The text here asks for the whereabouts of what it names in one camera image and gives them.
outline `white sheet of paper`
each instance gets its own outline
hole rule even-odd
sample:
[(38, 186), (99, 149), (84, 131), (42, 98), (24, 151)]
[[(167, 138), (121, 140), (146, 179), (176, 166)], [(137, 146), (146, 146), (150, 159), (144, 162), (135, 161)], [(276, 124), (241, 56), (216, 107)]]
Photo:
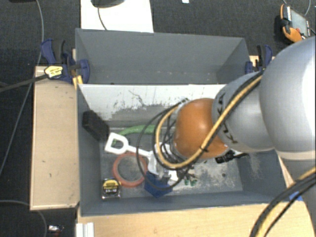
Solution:
[[(154, 32), (149, 0), (125, 0), (110, 8), (100, 8), (100, 16), (107, 30)], [(81, 28), (104, 29), (91, 0), (81, 0)]]

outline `green cable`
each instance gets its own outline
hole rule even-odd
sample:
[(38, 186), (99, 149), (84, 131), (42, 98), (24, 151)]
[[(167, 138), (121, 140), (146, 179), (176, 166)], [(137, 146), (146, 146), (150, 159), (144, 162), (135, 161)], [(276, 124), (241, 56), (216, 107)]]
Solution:
[[(128, 127), (120, 132), (118, 132), (119, 135), (128, 135), (132, 133), (141, 133), (141, 131), (144, 129), (145, 125), (136, 125), (132, 127)], [(149, 125), (146, 130), (145, 134), (153, 134), (154, 133), (155, 126), (154, 125)]]

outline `black carpet floor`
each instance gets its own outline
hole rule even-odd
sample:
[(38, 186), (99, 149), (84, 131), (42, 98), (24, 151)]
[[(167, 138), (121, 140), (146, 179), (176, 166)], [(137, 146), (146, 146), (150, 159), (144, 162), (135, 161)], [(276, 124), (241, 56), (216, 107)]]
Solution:
[[(304, 13), (308, 0), (288, 0)], [(80, 0), (39, 0), (44, 18), (44, 37), (65, 39), (75, 47), (75, 28), (80, 27)], [(256, 45), (268, 44), (274, 55), (288, 43), (280, 33), (281, 0), (150, 0), (155, 32), (243, 37), (249, 54)], [(315, 28), (315, 4), (307, 19)], [(12, 84), (33, 75), (41, 40), (40, 14), (35, 0), (0, 0), (0, 82)], [(0, 93), (0, 166), (7, 150), (27, 87)], [(29, 200), (32, 147), (32, 95), (17, 127), (7, 162), (0, 176), (0, 200)], [(61, 236), (73, 236), (75, 211), (45, 211), (47, 224), (64, 225)], [(41, 218), (27, 207), (0, 203), (0, 237), (42, 236)]]

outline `blue object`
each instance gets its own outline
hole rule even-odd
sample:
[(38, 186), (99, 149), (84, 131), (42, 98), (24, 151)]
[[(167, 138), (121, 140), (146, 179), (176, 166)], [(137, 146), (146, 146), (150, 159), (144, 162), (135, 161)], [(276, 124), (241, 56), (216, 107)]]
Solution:
[[(298, 192), (295, 192), (292, 195), (290, 195), (290, 199), (293, 199), (297, 194), (298, 194)], [(303, 198), (301, 196), (299, 196), (296, 200), (297, 201), (303, 201)]]
[[(166, 184), (164, 182), (164, 180), (159, 180), (158, 176), (150, 173), (149, 171), (146, 172), (146, 177), (148, 178), (148, 180), (154, 184), (155, 186), (159, 187), (159, 188), (167, 188), (170, 187), (170, 185)], [(172, 192), (172, 188), (170, 189), (166, 189), (164, 191), (158, 190), (156, 188), (154, 188), (153, 186), (151, 186), (151, 184), (147, 181), (145, 181), (145, 186), (144, 189), (146, 191), (148, 191), (151, 195), (153, 195), (155, 198), (159, 198), (163, 195), (166, 195), (170, 192)]]
[(77, 76), (82, 77), (83, 83), (87, 83), (90, 76), (90, 67), (88, 60), (81, 59), (76, 64), (71, 54), (63, 51), (65, 41), (47, 39), (40, 45), (42, 56), (47, 60), (49, 65), (59, 65), (63, 68), (62, 75), (52, 79), (58, 79), (67, 83), (72, 83), (75, 76), (70, 71), (75, 70)]
[(245, 66), (245, 75), (249, 74), (249, 73), (252, 73), (252, 72), (254, 72), (253, 71), (253, 64), (252, 64), (251, 61), (247, 61), (246, 62), (246, 66)]
[(272, 52), (271, 47), (269, 47), (268, 45), (263, 45), (263, 46), (258, 45), (257, 50), (258, 50), (259, 60), (256, 60), (255, 67), (253, 67), (253, 64), (251, 61), (246, 62), (245, 75), (252, 72), (262, 71), (263, 69), (266, 69), (266, 67), (272, 61), (273, 52)]

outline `orange ring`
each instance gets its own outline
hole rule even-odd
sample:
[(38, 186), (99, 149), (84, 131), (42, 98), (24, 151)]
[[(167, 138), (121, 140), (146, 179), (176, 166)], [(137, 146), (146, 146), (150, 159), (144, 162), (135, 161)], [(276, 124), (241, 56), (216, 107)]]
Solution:
[[(126, 187), (126, 188), (134, 188), (138, 185), (140, 185), (144, 180), (145, 178), (142, 176), (141, 178), (139, 178), (138, 180), (136, 181), (128, 181), (126, 179), (124, 179), (120, 174), (119, 174), (119, 163), (121, 162), (121, 160), (125, 157), (136, 157), (136, 154), (135, 153), (131, 153), (131, 152), (128, 152), (126, 154), (122, 154), (120, 155), (119, 157), (116, 158), (116, 160), (114, 161), (113, 163), (113, 168), (112, 168), (112, 173), (113, 173), (113, 176), (118, 180), (120, 181), (121, 185)], [(142, 158), (142, 157), (139, 157), (139, 160), (140, 162), (142, 163), (142, 165), (144, 166), (144, 172), (146, 173), (147, 171), (147, 164), (146, 164), (146, 161)]]

